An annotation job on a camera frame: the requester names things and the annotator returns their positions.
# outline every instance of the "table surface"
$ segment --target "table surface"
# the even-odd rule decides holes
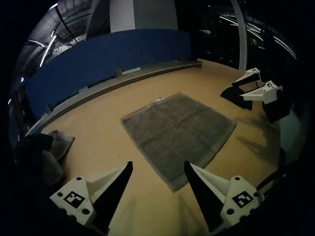
[[[240,175],[257,186],[276,170],[280,131],[267,122],[261,102],[254,102],[253,110],[248,111],[220,97],[241,76],[236,69],[202,61],[202,68],[154,76],[101,95],[44,128],[44,133],[58,129],[75,137],[63,165],[68,179],[77,175],[93,179],[133,161],[133,173],[111,221],[110,236],[209,234],[190,185],[171,192],[121,125],[122,117],[158,97],[181,92],[237,121],[207,171],[226,179]]]

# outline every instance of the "white pillar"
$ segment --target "white pillar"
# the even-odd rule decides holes
[[[174,0],[133,0],[136,29],[178,30]]]
[[[177,30],[174,0],[110,0],[111,32],[134,29]]]
[[[110,0],[109,14],[111,33],[135,29],[133,0]]]

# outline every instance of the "gray cloth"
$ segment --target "gray cloth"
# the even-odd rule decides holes
[[[74,138],[71,136],[66,136],[58,130],[54,130],[48,135],[54,139],[52,142],[52,147],[49,151],[54,155],[56,160],[59,161],[68,151]]]
[[[181,93],[127,115],[122,124],[173,191],[187,183],[184,161],[204,168],[236,126],[235,121]]]
[[[53,138],[53,141],[48,151],[42,151],[42,179],[47,186],[52,186],[59,182],[64,176],[63,169],[59,162],[65,157],[74,138],[66,136],[58,130],[54,130],[48,135]]]

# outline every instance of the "dark ceiling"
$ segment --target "dark ceiling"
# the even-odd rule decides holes
[[[40,67],[47,45],[56,35],[44,60],[50,59],[89,37],[109,33],[109,0],[62,0],[52,9],[48,9],[28,37],[28,41],[17,59],[13,77],[32,76]],[[64,26],[57,10],[67,28]]]

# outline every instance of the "blue wall panel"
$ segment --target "blue wall panel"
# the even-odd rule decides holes
[[[26,85],[37,118],[80,89],[140,66],[191,58],[190,35],[167,29],[136,29],[101,35],[75,45],[45,64]]]

